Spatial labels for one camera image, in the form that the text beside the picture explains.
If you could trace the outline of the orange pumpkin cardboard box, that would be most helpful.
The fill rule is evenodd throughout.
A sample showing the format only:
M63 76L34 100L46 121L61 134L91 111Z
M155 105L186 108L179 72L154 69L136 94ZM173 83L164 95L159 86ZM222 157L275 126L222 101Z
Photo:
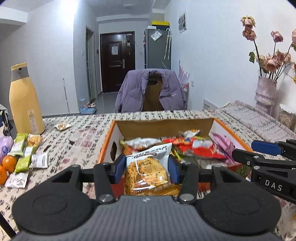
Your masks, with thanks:
M216 118L195 120L114 121L100 163L111 163L116 196L177 196L184 163L211 169L219 164L236 171L234 149L250 147Z

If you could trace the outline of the white mop stick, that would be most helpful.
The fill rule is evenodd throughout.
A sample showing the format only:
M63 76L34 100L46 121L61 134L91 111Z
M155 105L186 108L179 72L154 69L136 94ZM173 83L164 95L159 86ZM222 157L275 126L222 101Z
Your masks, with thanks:
M63 88L64 88L64 94L65 94L65 101L66 101L66 106L67 106L67 112L68 112L68 114L70 114L70 109L69 109L69 102L68 102L68 97L67 97L67 90L66 90L65 79L62 78L62 81L63 81Z

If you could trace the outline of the yellow thermos bottle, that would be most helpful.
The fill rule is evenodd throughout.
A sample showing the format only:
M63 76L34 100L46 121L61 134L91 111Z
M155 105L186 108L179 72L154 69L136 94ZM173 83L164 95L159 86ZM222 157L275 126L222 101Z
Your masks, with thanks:
M9 102L18 133L40 135L44 132L37 93L25 62L11 66Z

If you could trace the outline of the white umbrella on fridge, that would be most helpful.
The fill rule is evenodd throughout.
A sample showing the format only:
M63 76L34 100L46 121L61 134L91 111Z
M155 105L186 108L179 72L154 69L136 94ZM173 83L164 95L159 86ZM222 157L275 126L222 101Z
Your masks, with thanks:
M166 36L166 47L165 47L165 55L164 59L170 59L170 51L171 51L171 29L167 28L167 36Z

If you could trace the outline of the pink textured vase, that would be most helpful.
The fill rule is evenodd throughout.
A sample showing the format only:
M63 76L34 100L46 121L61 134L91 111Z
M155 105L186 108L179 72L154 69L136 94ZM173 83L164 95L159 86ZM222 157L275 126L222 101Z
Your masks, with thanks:
M270 115L276 101L276 82L270 78L259 76L254 99L256 107Z

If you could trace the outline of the purple plastic bag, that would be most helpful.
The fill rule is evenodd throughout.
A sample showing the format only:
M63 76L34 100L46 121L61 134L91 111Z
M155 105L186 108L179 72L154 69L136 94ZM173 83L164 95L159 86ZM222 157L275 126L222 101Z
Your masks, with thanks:
M11 136L2 136L0 138L0 161L11 151L14 141Z

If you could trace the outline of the orange tangerine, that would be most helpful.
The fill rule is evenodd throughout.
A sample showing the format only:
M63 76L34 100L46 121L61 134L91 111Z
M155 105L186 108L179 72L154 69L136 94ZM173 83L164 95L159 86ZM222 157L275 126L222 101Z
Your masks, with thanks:
M8 174L3 166L0 166L0 185L5 185Z
M6 171L12 173L15 170L17 161L17 158L14 156L5 156L2 160L2 166L6 169Z

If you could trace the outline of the wooden chair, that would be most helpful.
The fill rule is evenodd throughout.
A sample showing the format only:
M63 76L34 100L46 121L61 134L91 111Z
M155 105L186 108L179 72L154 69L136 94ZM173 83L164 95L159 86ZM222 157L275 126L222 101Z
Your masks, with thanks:
M144 102L142 111L162 111L164 110L159 101L159 95L163 86L162 78L160 76L150 76L147 88L144 94Z

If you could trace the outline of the small cracker packet on table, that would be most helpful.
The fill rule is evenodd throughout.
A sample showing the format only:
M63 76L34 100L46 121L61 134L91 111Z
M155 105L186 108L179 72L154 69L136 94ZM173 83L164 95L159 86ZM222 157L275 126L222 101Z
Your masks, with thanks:
M72 126L71 124L63 122L63 123L59 123L59 124L55 125L55 128L58 131L65 131L65 130L71 128L71 126Z

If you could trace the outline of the dark entrance door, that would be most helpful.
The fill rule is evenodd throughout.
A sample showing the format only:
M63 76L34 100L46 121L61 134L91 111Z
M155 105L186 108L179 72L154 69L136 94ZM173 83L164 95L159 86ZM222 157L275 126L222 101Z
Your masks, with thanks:
M117 92L126 74L135 70L134 32L100 35L102 92Z

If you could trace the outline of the pink woven table runner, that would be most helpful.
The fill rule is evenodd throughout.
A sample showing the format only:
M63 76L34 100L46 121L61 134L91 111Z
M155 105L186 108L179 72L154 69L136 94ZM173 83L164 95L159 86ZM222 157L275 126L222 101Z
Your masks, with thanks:
M274 143L295 139L295 132L272 116L238 100L217 109L215 115L248 146L253 140Z

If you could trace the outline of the blue pet feeder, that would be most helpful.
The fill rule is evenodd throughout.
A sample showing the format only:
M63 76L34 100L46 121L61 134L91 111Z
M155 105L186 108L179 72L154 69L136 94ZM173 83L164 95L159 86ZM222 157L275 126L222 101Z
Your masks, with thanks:
M95 114L96 108L91 107L86 103L86 99L82 98L79 100L79 111L81 115L92 115Z

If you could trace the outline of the wall picture frame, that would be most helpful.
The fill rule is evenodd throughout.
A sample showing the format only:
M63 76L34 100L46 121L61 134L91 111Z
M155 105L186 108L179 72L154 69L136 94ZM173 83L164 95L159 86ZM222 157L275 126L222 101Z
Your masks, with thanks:
M178 30L179 33L182 33L187 30L187 15L184 12L178 19Z

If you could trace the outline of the yellow box on fridge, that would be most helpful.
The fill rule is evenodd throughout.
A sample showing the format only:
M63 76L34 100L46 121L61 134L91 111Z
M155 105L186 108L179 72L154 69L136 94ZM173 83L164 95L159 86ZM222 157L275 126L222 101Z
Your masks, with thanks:
M166 26L168 28L170 23L166 21L152 21L152 26Z

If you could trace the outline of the pink foil snack bag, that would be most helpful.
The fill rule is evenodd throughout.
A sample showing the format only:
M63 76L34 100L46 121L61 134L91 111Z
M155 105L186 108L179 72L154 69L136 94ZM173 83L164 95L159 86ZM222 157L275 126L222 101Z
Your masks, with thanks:
M226 154L226 163L234 164L235 161L233 160L232 152L235 150L235 145L233 144L233 142L226 136L222 136L217 133L213 133L213 139L218 144L220 149Z

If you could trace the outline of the grey refrigerator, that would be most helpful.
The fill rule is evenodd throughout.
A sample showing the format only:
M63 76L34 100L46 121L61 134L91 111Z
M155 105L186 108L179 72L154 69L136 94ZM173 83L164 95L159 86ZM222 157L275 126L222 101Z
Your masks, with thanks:
M162 29L146 29L144 31L144 67L170 69L171 68L171 52L170 59L164 59L165 47L167 40L167 28Z

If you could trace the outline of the cracker snack packet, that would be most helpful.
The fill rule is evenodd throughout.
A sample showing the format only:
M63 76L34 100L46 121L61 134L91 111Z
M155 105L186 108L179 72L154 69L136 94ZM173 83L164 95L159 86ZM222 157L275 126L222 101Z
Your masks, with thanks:
M181 186L171 182L168 169L171 143L153 146L126 157L125 195L177 196Z

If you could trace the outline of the purple puffer jacket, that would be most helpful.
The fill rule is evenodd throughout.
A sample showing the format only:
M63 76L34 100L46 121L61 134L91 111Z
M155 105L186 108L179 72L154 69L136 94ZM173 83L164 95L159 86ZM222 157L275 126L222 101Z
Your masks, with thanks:
M130 70L115 101L116 113L185 110L187 97L176 73L168 69Z

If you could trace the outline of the green snack bar on table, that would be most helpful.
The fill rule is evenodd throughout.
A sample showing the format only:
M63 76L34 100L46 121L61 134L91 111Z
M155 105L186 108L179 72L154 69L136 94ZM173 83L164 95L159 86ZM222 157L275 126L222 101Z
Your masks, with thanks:
M14 140L14 144L11 148L11 151L8 153L8 156L23 157L23 149L24 149L27 137L28 137L27 133L18 133Z

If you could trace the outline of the calligraphy print tablecloth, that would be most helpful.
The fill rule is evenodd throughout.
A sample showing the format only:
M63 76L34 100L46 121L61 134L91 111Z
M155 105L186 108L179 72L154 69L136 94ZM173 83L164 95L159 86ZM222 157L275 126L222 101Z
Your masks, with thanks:
M1 215L11 228L18 232L11 214L12 204L15 200L26 191L73 164L78 164L82 168L92 168L98 160L103 142L114 120L152 121L202 118L217 117L215 111L175 110L46 118L44 119L43 142L37 148L36 153L41 154L43 151L47 151L49 166L46 169L31 171L27 186L24 189L1 186ZM71 128L58 131L55 125L63 122L71 124Z

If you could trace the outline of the red snack bag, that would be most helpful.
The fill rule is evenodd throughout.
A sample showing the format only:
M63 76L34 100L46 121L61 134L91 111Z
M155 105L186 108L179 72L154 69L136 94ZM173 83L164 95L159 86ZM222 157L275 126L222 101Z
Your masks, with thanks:
M171 143L173 154L177 156L195 156L202 159L226 160L226 154L210 138L165 138L163 143Z

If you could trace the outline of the white sachet on table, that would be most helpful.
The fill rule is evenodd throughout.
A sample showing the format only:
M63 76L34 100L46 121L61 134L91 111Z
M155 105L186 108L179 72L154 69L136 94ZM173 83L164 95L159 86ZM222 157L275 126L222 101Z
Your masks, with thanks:
M49 156L47 152L41 153L40 155L33 154L31 156L31 169L46 169L49 166Z

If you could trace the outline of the clear jar of nuts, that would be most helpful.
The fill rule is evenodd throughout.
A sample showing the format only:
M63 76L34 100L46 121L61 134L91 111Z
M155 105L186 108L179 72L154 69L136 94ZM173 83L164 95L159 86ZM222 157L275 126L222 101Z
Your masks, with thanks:
M295 132L295 108L280 104L278 121Z

